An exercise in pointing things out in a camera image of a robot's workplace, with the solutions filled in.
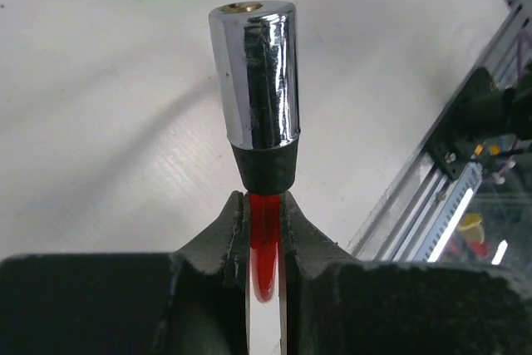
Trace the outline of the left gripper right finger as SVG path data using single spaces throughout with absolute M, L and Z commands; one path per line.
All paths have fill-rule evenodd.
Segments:
M 487 264 L 361 261 L 280 200 L 284 354 L 528 354 L 531 285 Z

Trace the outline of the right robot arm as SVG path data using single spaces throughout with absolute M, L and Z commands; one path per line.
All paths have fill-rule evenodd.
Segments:
M 500 89 L 484 67 L 464 86 L 465 96 L 455 113 L 456 132 L 470 141 L 514 135 L 531 138 L 531 64 L 513 86 Z

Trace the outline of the red cable lock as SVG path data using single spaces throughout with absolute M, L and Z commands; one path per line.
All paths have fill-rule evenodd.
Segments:
M 297 10 L 292 2 L 234 2 L 209 13 L 226 135 L 249 199 L 250 273 L 273 296 L 281 196 L 295 181 L 301 134 Z

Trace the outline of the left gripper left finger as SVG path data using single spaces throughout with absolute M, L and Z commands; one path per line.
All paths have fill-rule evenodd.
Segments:
M 171 253 L 20 254 L 1 262 L 4 354 L 245 354 L 244 196 Z

